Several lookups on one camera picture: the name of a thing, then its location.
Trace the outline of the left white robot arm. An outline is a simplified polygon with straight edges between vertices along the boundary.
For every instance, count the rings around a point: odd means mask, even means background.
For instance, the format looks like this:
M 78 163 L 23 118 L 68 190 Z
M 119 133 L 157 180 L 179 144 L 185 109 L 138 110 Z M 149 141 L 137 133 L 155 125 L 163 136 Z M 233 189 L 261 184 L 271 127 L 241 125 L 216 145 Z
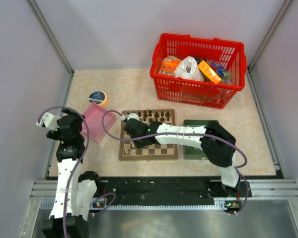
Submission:
M 85 117 L 68 107 L 63 107 L 62 113 L 56 116 L 46 109 L 37 121 L 38 127 L 49 129 L 47 138 L 59 142 L 57 189 L 49 218 L 42 222 L 42 232 L 47 238 L 87 238 L 91 200 L 102 193 L 103 185 L 96 172 L 80 172 L 89 144 L 81 134 Z

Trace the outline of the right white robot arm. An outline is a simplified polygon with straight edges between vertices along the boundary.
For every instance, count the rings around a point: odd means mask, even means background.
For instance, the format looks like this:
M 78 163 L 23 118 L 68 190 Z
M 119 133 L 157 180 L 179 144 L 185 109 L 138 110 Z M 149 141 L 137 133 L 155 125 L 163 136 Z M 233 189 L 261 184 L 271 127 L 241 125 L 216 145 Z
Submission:
M 222 191 L 234 196 L 240 190 L 239 175 L 235 168 L 236 139 L 218 122 L 206 126 L 175 126 L 153 121 L 149 125 L 136 118 L 124 120 L 123 130 L 138 149 L 147 145 L 182 145 L 203 151 L 221 173 Z

